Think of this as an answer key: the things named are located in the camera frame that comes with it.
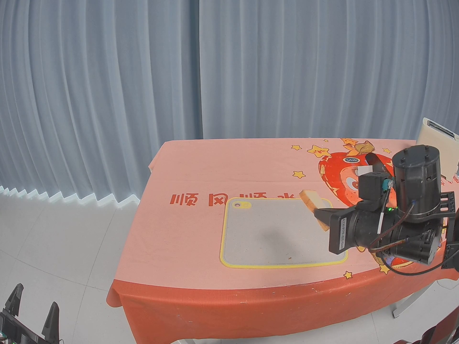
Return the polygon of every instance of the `table leg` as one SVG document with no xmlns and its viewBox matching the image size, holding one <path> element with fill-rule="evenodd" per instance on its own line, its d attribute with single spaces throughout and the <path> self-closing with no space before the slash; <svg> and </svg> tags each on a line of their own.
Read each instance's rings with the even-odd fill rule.
<svg viewBox="0 0 459 344">
<path fill-rule="evenodd" d="M 422 288 L 421 290 L 414 292 L 410 295 L 403 303 L 392 311 L 392 316 L 397 318 L 400 314 L 405 311 L 408 307 L 410 307 L 433 283 L 429 284 L 427 287 Z"/>
<path fill-rule="evenodd" d="M 180 339 L 175 341 L 173 344 L 196 344 L 196 342 L 192 339 Z"/>
</svg>

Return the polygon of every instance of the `red cartoon fruit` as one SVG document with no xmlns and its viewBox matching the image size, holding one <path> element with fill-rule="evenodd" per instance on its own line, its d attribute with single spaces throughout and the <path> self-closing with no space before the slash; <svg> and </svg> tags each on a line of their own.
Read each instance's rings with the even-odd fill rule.
<svg viewBox="0 0 459 344">
<path fill-rule="evenodd" d="M 325 156 L 318 163 L 318 171 L 328 188 L 347 206 L 353 206 L 359 198 L 358 166 L 367 166 L 366 154 L 349 156 L 348 153 L 337 152 Z M 393 172 L 390 158 L 378 154 L 389 172 Z M 396 205 L 395 192 L 391 192 L 389 206 Z"/>
</svg>

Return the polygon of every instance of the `cartoon eye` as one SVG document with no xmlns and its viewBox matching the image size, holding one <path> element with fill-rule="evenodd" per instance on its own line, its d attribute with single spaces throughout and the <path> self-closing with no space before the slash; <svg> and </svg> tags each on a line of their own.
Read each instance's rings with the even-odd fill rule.
<svg viewBox="0 0 459 344">
<path fill-rule="evenodd" d="M 359 191 L 359 182 L 355 178 L 348 177 L 346 179 L 346 183 L 347 186 L 349 186 L 349 188 L 351 188 L 352 190 Z"/>
</svg>

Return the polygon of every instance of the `cartoon character print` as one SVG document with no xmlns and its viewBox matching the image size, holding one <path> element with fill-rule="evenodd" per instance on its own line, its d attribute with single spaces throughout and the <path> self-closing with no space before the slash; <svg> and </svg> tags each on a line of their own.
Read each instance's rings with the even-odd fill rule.
<svg viewBox="0 0 459 344">
<path fill-rule="evenodd" d="M 359 143 L 358 140 L 351 138 L 341 138 L 343 147 L 347 152 L 335 152 L 325 155 L 318 163 L 318 171 L 320 177 L 325 182 L 327 187 L 347 206 L 353 206 L 361 199 L 359 198 L 359 176 L 357 167 L 367 166 L 365 156 L 368 153 L 374 152 L 375 147 L 370 141 L 366 140 Z M 393 174 L 392 159 L 381 154 L 377 154 L 378 158 L 383 162 L 387 170 Z M 397 198 L 395 191 L 392 191 L 389 197 L 388 206 L 395 207 Z M 359 252 L 365 252 L 364 247 L 357 247 Z M 383 269 L 382 260 L 372 254 L 375 261 L 380 265 L 381 271 L 387 274 L 387 270 Z M 399 257 L 389 257 L 386 262 L 391 267 L 400 268 L 412 264 L 411 261 L 401 259 Z"/>
</svg>

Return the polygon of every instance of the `metal table leg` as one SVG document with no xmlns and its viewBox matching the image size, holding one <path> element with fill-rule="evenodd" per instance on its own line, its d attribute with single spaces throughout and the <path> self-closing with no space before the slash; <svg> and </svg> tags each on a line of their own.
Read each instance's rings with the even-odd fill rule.
<svg viewBox="0 0 459 344">
<path fill-rule="evenodd" d="M 427 287 L 422 288 L 420 291 L 414 292 L 412 295 L 410 295 L 399 307 L 392 311 L 392 316 L 394 318 L 399 317 L 400 314 L 408 307 L 410 307 L 427 289 L 429 289 L 432 284 L 429 284 Z"/>
</svg>

